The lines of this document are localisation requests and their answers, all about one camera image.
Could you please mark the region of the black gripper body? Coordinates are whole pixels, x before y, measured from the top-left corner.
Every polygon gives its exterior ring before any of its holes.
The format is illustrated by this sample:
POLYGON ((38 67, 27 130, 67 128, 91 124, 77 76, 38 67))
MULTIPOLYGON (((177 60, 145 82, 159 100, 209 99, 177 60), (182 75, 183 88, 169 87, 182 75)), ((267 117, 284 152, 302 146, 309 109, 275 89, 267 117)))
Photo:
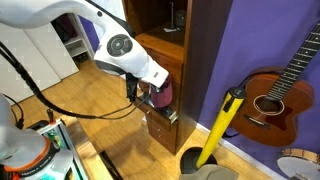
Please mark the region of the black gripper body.
POLYGON ((138 86, 142 90, 143 94, 149 97, 157 97, 161 94, 160 88, 142 80, 138 82, 138 86))

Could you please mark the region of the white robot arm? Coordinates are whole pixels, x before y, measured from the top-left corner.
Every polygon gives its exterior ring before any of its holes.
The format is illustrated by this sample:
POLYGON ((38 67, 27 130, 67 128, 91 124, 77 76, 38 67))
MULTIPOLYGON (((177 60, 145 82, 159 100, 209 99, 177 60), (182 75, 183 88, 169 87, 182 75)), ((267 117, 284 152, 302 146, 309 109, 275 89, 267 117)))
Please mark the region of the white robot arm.
POLYGON ((94 61, 110 75, 131 74, 160 88, 169 73, 131 36, 127 22, 88 0, 0 0, 0 22, 19 29, 34 29, 72 13, 101 28, 94 61))

